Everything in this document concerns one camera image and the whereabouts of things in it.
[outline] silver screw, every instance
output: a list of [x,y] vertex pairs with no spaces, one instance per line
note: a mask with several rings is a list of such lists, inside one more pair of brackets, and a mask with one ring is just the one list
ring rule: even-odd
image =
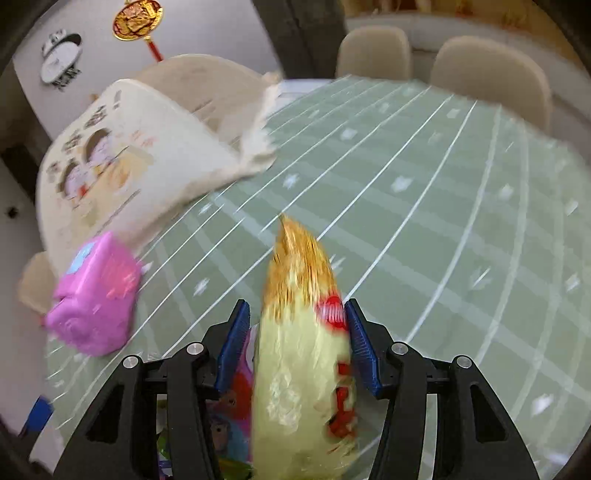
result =
[[470,368],[472,366],[472,360],[466,356],[459,356],[456,360],[457,364],[462,368]]
[[125,368],[133,368],[139,363],[136,356],[130,355],[123,360],[123,366]]
[[201,343],[192,343],[187,347],[187,353],[189,355],[199,355],[203,352],[203,345]]
[[396,342],[392,345],[392,351],[397,355],[406,355],[408,353],[408,347],[400,342]]

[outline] pink plastic bottle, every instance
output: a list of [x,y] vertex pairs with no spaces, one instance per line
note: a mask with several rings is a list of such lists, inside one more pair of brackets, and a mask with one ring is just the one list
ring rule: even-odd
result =
[[47,328],[88,355],[122,348],[140,278],[140,264],[111,232],[93,238],[60,279]]

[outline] yellow plastic bag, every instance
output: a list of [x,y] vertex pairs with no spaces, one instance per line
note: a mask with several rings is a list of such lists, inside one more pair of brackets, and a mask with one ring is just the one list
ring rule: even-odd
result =
[[282,216],[255,354],[255,479],[340,477],[356,458],[354,402],[349,330],[329,261]]

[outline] black and white wall decoration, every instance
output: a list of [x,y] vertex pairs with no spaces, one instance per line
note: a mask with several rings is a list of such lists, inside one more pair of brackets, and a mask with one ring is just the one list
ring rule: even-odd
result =
[[43,44],[41,54],[41,81],[53,85],[63,92],[80,70],[76,68],[76,61],[80,57],[82,38],[77,33],[68,34],[64,29],[49,36]]

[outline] green tablecloth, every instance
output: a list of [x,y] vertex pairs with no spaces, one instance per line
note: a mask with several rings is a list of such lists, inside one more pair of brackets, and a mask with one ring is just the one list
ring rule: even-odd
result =
[[[123,350],[88,358],[49,341],[64,438],[125,355],[171,355],[239,298],[258,321],[285,211],[321,239],[368,319],[425,356],[475,359],[551,478],[591,421],[591,181],[580,157],[504,109],[418,82],[338,80],[269,128],[280,145],[271,169],[200,199],[146,249]],[[351,478],[368,476],[385,409],[360,395],[364,454]]]

